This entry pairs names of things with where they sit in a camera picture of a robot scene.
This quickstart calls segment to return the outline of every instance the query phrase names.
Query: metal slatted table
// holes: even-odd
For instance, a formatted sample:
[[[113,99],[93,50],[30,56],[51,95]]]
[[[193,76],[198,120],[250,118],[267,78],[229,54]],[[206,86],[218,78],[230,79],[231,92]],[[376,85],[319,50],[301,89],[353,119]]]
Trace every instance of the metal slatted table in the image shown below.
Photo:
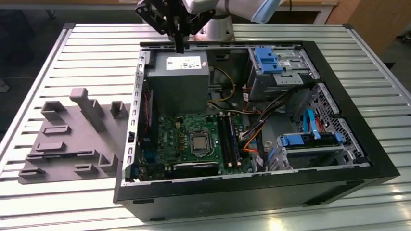
[[[337,25],[235,25],[237,40],[314,40],[401,177],[329,205],[143,224],[113,204],[115,178],[21,185],[18,172],[42,126],[45,101],[87,87],[101,104],[130,103],[139,43],[165,41],[145,24],[77,25],[63,30],[0,144],[0,229],[410,230],[411,96],[357,32]]]

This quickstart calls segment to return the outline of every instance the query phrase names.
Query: black floor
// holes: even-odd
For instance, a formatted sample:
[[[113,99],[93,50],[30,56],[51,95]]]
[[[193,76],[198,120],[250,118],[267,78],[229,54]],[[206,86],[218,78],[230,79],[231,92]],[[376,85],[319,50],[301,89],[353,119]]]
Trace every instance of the black floor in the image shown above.
[[[141,19],[133,11],[58,11],[58,18],[54,20],[49,18],[45,11],[25,11],[25,14],[35,31],[35,37],[30,42],[35,58],[27,65],[19,67],[13,67],[0,60],[0,78],[11,87],[7,93],[0,93],[0,140],[21,108],[65,23],[141,23]],[[394,41],[382,59],[385,62],[397,62],[393,73],[408,90],[411,90],[411,44]]]

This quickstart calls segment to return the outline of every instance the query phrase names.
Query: blue plastic latch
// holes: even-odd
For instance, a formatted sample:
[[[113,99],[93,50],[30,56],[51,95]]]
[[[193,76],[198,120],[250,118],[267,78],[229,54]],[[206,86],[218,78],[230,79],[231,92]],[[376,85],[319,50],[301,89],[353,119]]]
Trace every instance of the blue plastic latch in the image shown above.
[[[319,139],[322,136],[321,136],[319,130],[317,128],[315,114],[314,114],[314,110],[311,108],[306,109],[305,115],[303,115],[303,125],[305,125],[303,131],[305,132],[309,132],[309,122],[310,122],[311,132],[314,134],[314,138]]]
[[[283,147],[289,146],[289,141],[285,136],[282,137],[282,144],[283,144]]]
[[[275,149],[273,148],[273,150],[271,150],[271,152],[270,152],[270,154],[269,154],[269,158],[267,158],[267,160],[270,160],[271,159],[271,157],[273,157],[273,155],[275,154]]]
[[[342,144],[342,142],[345,141],[343,140],[343,135],[341,133],[338,133],[338,132],[334,135],[335,135],[338,143]]]
[[[283,68],[278,64],[278,56],[273,52],[271,48],[258,47],[255,49],[255,57],[259,65],[262,66],[263,74],[281,74],[283,73]]]
[[[302,135],[286,135],[286,138],[287,138],[290,145],[305,144]]]

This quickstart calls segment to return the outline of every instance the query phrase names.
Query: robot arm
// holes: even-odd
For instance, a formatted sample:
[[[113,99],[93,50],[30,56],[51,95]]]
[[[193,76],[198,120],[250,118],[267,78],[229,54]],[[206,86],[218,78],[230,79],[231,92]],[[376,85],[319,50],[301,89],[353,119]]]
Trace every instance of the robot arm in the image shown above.
[[[221,13],[235,14],[253,22],[266,23],[285,0],[142,0],[137,13],[185,53],[185,42]]]

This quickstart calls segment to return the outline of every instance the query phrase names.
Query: red wire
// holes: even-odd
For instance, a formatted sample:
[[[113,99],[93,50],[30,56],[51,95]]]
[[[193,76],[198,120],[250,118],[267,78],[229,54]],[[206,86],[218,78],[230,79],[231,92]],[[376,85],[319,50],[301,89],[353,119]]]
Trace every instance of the red wire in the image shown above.
[[[147,94],[145,94],[145,99],[146,99],[146,105],[145,105],[145,108],[146,108],[146,129],[145,129],[145,133],[147,132],[147,129],[149,129],[149,100],[147,100]]]

